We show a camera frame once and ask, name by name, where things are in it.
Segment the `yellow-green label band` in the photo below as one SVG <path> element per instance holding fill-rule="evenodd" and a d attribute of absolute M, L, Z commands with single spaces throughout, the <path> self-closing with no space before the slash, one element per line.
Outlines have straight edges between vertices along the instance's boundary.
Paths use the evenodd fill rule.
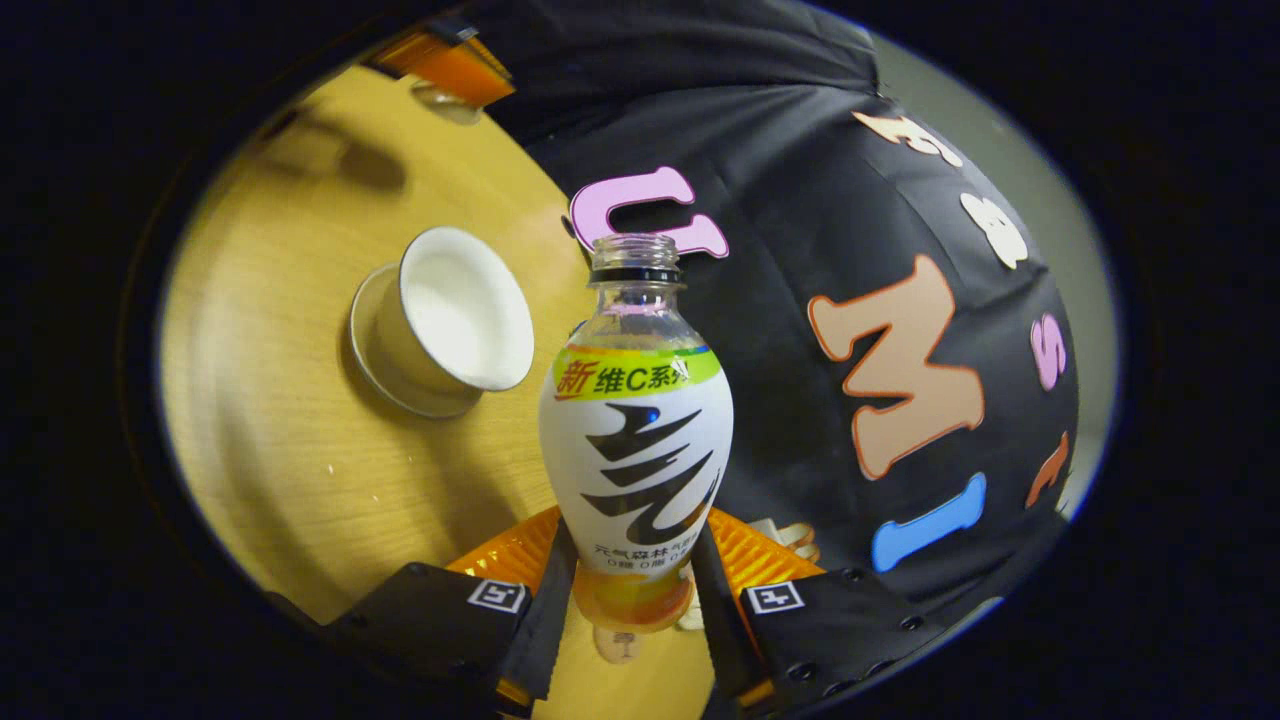
<path fill-rule="evenodd" d="M 719 372 L 707 346 L 653 351 L 570 345 L 556 356 L 552 379 L 556 400 L 611 400 L 671 392 Z"/>

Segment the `black cloth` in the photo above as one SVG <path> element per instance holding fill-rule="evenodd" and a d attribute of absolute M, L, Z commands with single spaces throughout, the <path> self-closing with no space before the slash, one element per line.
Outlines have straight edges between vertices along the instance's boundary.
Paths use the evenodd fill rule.
<path fill-rule="evenodd" d="M 852 115 L 915 119 L 878 92 L 870 36 L 799 3 L 481 3 L 481 40 L 517 92 L 490 108 L 572 197 L 621 176 L 676 168 L 694 187 L 671 201 L 613 213 L 620 231 L 712 218 L 730 254 L 682 258 L 681 311 L 719 355 L 733 391 L 732 456 L 716 505 L 751 521 L 817 529 L 820 565 L 870 564 L 887 521 L 919 518 L 987 478 L 982 519 L 909 555 L 882 579 L 950 620 L 1012 585 L 1065 525 L 1055 511 L 1066 471 L 1024 507 L 1064 432 L 1074 451 L 1078 387 L 1070 323 L 1053 278 L 1018 213 L 963 160 L 892 143 Z M 1028 258 L 1009 269 L 960 204 L 989 199 L 1020 231 Z M 814 296 L 841 302 L 904 281 L 928 256 L 955 299 L 931 363 L 977 370 L 984 419 L 950 432 L 869 480 L 850 421 L 863 406 L 846 375 L 881 333 L 833 363 L 810 327 Z M 1032 324 L 1050 313 L 1068 348 L 1052 392 L 1041 387 Z M 998 573 L 1006 568 L 1009 573 Z"/>

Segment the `plastic bottle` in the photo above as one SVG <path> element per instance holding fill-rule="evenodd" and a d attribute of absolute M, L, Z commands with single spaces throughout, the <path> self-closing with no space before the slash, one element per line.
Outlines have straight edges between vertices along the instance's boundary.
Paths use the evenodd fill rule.
<path fill-rule="evenodd" d="M 595 241 L 595 315 L 543 387 L 539 438 L 580 564 L 579 610 L 654 633 L 692 600 L 689 551 L 724 479 L 733 402 L 719 360 L 680 315 L 671 238 Z"/>

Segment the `bottle label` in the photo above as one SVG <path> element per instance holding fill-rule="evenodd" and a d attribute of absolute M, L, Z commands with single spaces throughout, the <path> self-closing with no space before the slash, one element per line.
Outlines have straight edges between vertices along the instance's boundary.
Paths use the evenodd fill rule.
<path fill-rule="evenodd" d="M 547 375 L 539 434 L 582 562 L 657 578 L 685 559 L 707 520 L 728 461 L 733 404 L 707 347 L 570 345 Z"/>

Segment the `yellow wooden surface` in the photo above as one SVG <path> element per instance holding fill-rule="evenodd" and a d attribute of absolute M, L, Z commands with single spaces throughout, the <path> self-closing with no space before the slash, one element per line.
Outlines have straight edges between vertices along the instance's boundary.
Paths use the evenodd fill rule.
<path fill-rule="evenodd" d="M 164 413 L 191 493 L 264 589 L 332 621 L 403 564 L 445 565 L 554 505 L 536 434 L 552 357 L 594 306 L 563 193 L 492 120 L 449 123 L 352 68 L 228 165 L 174 264 L 163 315 Z M 434 225 L 490 242 L 524 288 L 529 378 L 429 420 L 356 366 L 356 287 Z M 538 717 L 696 717 L 701 633 L 668 630 L 609 665 L 570 609 Z"/>

